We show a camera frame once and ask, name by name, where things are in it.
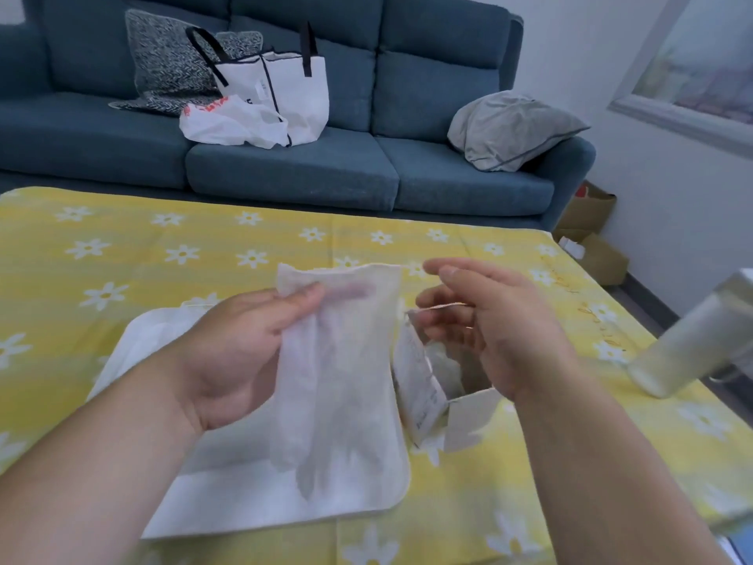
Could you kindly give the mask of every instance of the right hand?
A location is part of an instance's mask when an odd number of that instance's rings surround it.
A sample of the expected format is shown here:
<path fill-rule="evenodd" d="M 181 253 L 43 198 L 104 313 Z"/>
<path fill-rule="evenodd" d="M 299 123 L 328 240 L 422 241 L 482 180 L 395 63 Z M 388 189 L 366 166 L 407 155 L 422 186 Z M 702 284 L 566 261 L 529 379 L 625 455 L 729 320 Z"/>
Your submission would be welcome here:
<path fill-rule="evenodd" d="M 508 399 L 514 401 L 521 389 L 577 365 L 557 317 L 522 273 L 470 257 L 440 257 L 423 266 L 443 284 L 416 298 L 424 309 L 419 326 L 430 339 L 461 343 L 476 352 L 486 376 Z M 446 303 L 465 305 L 426 309 Z"/>

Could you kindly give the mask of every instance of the left hand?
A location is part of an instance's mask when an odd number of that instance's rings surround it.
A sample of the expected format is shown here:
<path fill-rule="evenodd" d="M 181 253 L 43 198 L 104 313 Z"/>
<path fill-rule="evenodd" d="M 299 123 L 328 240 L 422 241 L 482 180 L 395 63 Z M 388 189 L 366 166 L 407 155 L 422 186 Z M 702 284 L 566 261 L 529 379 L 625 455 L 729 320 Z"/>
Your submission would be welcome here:
<path fill-rule="evenodd" d="M 275 389 L 282 330 L 316 311 L 319 283 L 230 297 L 188 332 L 147 358 L 169 378 L 197 431 L 221 428 L 259 408 Z"/>

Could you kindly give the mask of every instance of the hand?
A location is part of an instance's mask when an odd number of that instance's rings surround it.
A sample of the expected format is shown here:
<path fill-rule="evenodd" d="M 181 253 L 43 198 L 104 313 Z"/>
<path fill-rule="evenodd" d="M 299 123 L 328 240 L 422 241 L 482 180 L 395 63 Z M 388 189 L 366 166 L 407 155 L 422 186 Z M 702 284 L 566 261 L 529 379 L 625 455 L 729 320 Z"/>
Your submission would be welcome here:
<path fill-rule="evenodd" d="M 282 330 L 313 313 L 325 288 L 280 297 L 274 289 L 230 297 L 146 361 L 170 377 L 197 430 L 212 430 L 259 408 L 275 389 Z"/>
<path fill-rule="evenodd" d="M 469 257 L 424 262 L 442 285 L 416 298 L 420 308 L 465 303 L 418 314 L 418 324 L 436 341 L 461 343 L 478 354 L 486 376 L 515 400 L 527 385 L 576 365 L 575 349 L 554 312 L 523 274 Z"/>

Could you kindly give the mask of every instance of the clear plastic container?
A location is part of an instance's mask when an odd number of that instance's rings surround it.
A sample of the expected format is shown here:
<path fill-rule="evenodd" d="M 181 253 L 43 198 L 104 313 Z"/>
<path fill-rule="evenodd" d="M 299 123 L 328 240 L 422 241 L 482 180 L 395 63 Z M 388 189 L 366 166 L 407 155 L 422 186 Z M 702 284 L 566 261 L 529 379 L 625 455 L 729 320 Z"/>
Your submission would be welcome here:
<path fill-rule="evenodd" d="M 664 399 L 729 364 L 753 341 L 753 269 L 721 283 L 628 365 L 635 384 Z"/>

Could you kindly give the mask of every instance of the blue sofa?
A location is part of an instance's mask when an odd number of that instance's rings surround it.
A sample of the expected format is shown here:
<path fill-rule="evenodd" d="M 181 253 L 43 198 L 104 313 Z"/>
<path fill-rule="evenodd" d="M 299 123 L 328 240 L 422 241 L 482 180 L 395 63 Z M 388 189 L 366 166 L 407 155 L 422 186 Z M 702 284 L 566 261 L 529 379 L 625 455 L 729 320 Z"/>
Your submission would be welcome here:
<path fill-rule="evenodd" d="M 29 185 L 551 230 L 593 164 L 583 139 L 519 172 L 481 172 L 447 144 L 466 103 L 513 86 L 522 20 L 469 0 L 24 0 L 0 26 L 0 192 Z M 297 48 L 327 63 L 320 139 L 271 151 L 184 139 L 133 98 L 126 9 Z"/>

